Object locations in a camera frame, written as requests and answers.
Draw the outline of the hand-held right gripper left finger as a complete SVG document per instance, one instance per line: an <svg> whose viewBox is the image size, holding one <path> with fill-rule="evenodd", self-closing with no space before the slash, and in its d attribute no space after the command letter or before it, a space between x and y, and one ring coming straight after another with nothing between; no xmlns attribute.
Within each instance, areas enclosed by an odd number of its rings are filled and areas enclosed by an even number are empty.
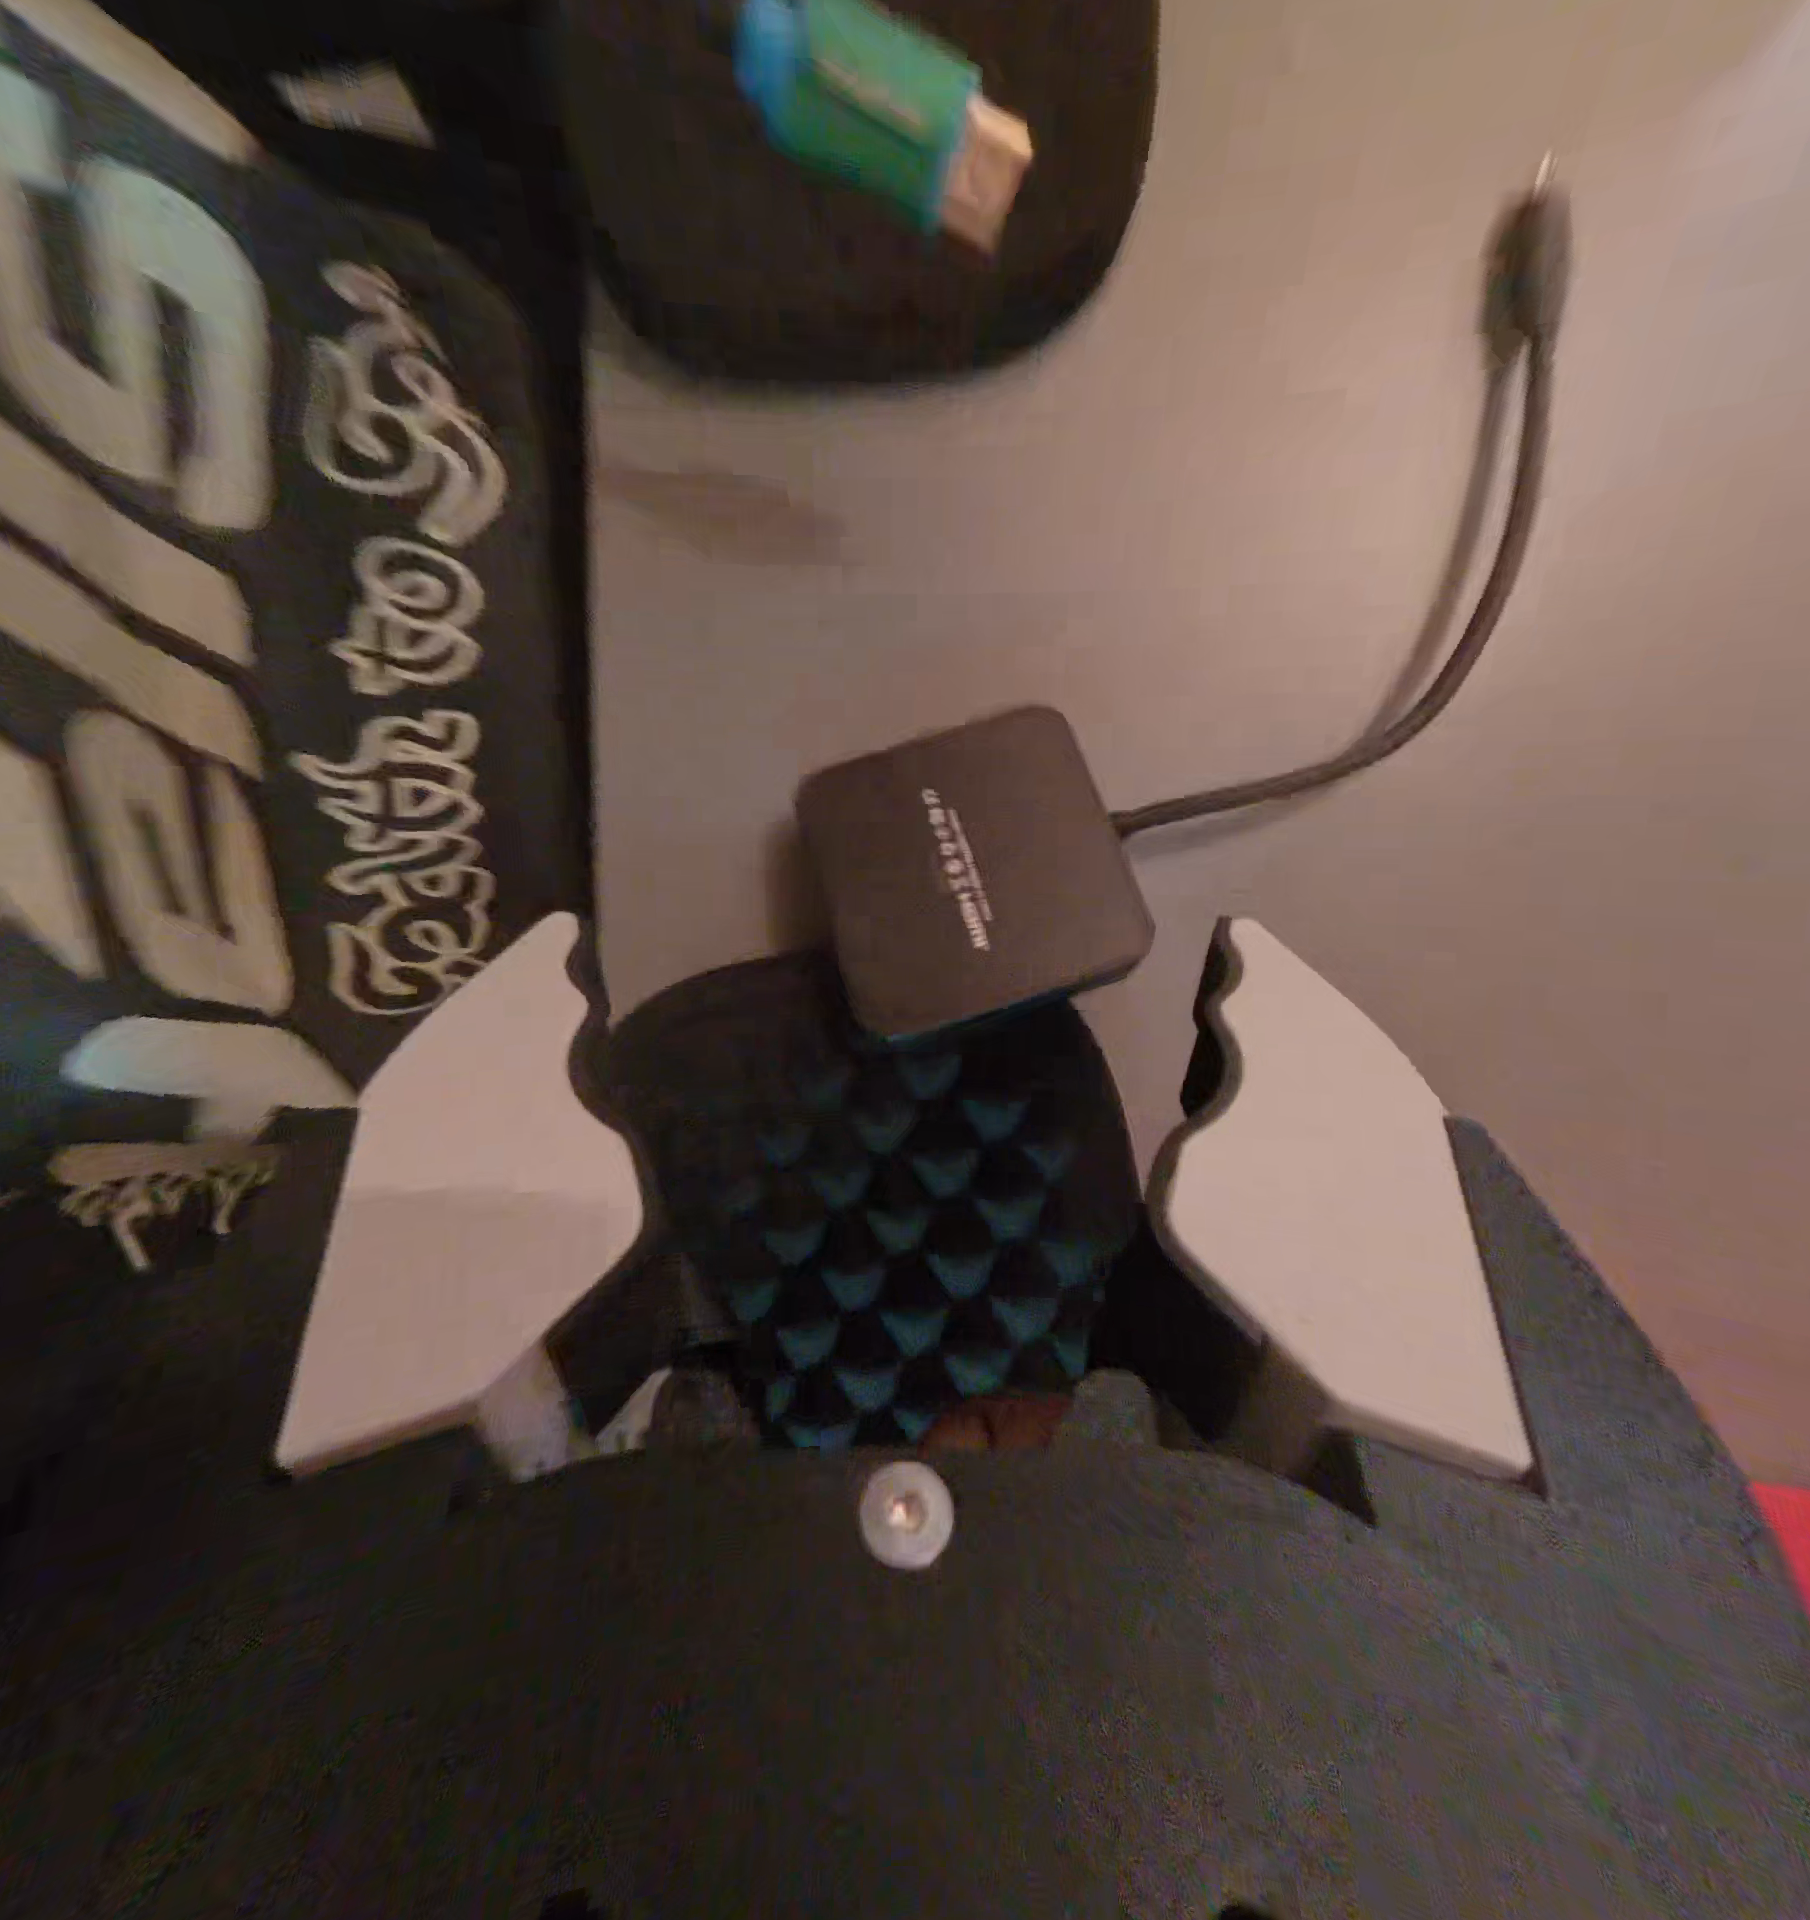
<svg viewBox="0 0 1810 1920"><path fill-rule="evenodd" d="M470 1431L510 1481L589 1454L555 1330L634 1252L630 1144L573 1086L594 1000L551 913L366 1084L273 1462L314 1477Z"/></svg>

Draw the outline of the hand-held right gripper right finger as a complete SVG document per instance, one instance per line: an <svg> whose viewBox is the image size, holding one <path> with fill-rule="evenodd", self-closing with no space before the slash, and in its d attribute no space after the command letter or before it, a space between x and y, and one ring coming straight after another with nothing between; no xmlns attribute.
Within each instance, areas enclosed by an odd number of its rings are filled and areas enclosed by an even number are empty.
<svg viewBox="0 0 1810 1920"><path fill-rule="evenodd" d="M1196 999L1220 1086L1158 1153L1158 1242L1255 1369L1226 1448L1302 1478L1332 1436L1516 1487L1537 1472L1442 1103L1354 1000L1245 917Z"/></svg>

